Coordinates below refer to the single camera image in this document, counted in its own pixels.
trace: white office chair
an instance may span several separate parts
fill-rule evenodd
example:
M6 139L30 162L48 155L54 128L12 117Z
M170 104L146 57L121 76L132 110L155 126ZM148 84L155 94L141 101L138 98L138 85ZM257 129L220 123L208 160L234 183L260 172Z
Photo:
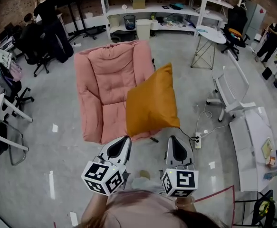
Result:
M223 67L223 73L215 79L215 84L223 102L220 99L208 99L206 104L210 103L220 103L223 105L222 111L219 116L219 122L222 121L225 112L234 112L240 110L248 110L255 108L256 104L254 102L244 104L241 101L246 95L249 83L240 68L239 64L228 50L228 56L232 60L234 67Z

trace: pink armchair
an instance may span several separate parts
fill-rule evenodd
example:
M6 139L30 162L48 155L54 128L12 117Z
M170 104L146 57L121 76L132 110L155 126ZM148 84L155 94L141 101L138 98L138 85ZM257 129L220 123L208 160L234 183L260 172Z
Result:
M84 140L105 144L127 135L127 93L154 73L148 42L89 49L75 54L74 64ZM132 139L151 135L141 133Z

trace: white shelf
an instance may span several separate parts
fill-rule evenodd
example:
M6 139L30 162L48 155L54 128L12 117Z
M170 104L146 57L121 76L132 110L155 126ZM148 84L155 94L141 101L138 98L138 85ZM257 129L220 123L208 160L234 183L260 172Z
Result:
M110 28L110 33L113 33L117 30L123 30L123 31L134 31L135 29L132 30L127 30L124 26L124 23L121 23L120 26L118 27L113 27ZM195 32L195 28L192 26L186 26L186 27L179 27L179 26L168 26L168 25L159 25L158 30L176 30L176 31L188 31L188 32Z
M182 10L174 10L169 7L169 9L164 9L162 6L168 6L163 3L146 3L145 9L133 9L132 6L128 6L126 10L121 8L121 5L113 5L109 7L109 10L106 12L107 16L117 15L117 14L133 14L133 13L176 13L176 14L186 14L199 16L199 13L195 12L193 9L188 6L184 6Z
M208 2L213 2L213 3L216 3L216 4L219 4L219 5L222 5L224 7L227 7L229 9L232 9L233 6L223 0L219 1L219 0L207 0Z
M223 14L212 10L209 10L209 11L210 11L209 14L204 15L205 18L214 19L218 21L227 21L227 18Z

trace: white desk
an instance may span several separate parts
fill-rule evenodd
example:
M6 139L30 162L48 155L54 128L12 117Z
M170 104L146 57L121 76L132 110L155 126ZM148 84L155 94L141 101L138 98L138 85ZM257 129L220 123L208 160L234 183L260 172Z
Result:
M32 122L32 121L33 121L32 118L30 118L28 115L26 115L25 113L23 113L22 111L20 111L18 108L16 108L16 107L15 107L12 103L10 103L8 100L6 100L6 99L4 98L4 94L1 94L1 95L0 95L0 111L1 111L1 109L2 109L3 103L4 103L5 105L7 105L9 108L11 108L14 112L16 112L17 114L19 114L20 116L22 116L24 119L28 120L29 122ZM16 148L22 149L22 150L24 150L24 151L28 151L28 150L29 150L28 147L25 147L25 146L20 145L20 144L18 144L18 143L16 143L16 142L10 141L10 140L8 140L8 139L6 139L6 138L3 138L3 137L1 137L1 136L0 136L0 141L2 141L2 142L4 142L4 143L7 143L7 144L9 144L9 145L12 145L12 146L14 146L14 147L16 147Z
M194 53L192 62L191 62L191 67L196 67L196 68L205 68L205 69L213 69L214 67L214 58L215 58L215 50L216 50L216 44L225 44L226 43L226 38L224 35L220 32L217 31L211 27L204 26L204 25L199 25L196 27L197 32L201 35L199 39L199 43L197 44L196 51ZM200 42L201 42L201 37L205 37L207 39L207 42L199 49ZM198 53L207 45L207 43L210 42L210 45L207 47L207 49L199 56ZM211 64L209 64L205 59L202 58L202 56L205 54L205 52L214 44L214 49L213 49L213 59ZM199 59L204 60L209 67L200 67L200 66L195 66L197 61Z
M248 110L230 124L239 167L241 191L261 192L269 183L265 173L272 169L265 165L262 147L269 137L274 150L271 156L277 158L274 139L264 107Z

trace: concrete floor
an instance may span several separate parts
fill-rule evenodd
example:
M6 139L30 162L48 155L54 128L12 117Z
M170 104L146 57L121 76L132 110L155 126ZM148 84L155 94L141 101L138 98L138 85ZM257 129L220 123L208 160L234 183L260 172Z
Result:
M98 35L97 40L78 38L76 47L79 52L109 43L106 33ZM181 128L190 136L196 132L197 118L204 110L205 101L213 91L212 77L215 77L223 66L231 65L227 54L221 54L218 46L213 71L190 68L197 39L183 33L159 32L157 37L150 39L152 56L156 67L172 62L173 84L176 94L178 116ZM32 116L34 121L27 123L21 118L9 118L9 122L18 127L24 134L29 152L26 160L17 167L12 167L8 152L0 156L0 215L12 227L57 228L71 227L69 213L75 212L80 219L87 206L90 192L80 175L86 163L99 153L101 145L84 142L81 131L81 119L76 92L76 79L73 58L61 64L52 61L48 67L50 73L42 70L37 78L33 77L35 66L27 65L24 58L18 63L24 71L23 87L30 87L30 95L35 102L27 103L24 112ZM256 63L248 49L240 50L239 64L242 67L250 88L244 102L254 101L257 106L264 106L274 133L277 147L277 89L273 79L265 81L261 72L261 63ZM202 115L198 130L211 131L231 121L226 115L222 123L218 123L219 106L207 106L213 112L212 118ZM53 124L58 132L52 131ZM165 167L164 154L167 139L170 135L181 137L188 144L188 139L178 129L164 129L156 135L159 143L149 139L133 143L127 170L131 173L130 181L137 177L139 170L149 171L153 181L160 183L158 170ZM239 174L237 160L230 128L217 129L202 139L202 149L194 150L196 168L199 170L199 188L194 192L196 199L234 185L236 199L254 198L256 192L239 192ZM13 149L15 158L20 151ZM50 194L49 175L53 173L55 196ZM268 189L274 190L277 200L277 178L274 178ZM223 195L216 200L223 207L220 212L215 210L211 215L223 221L230 221L232 216L232 194ZM198 205L198 211L209 211L210 200ZM241 219L242 206L236 206L236 221Z

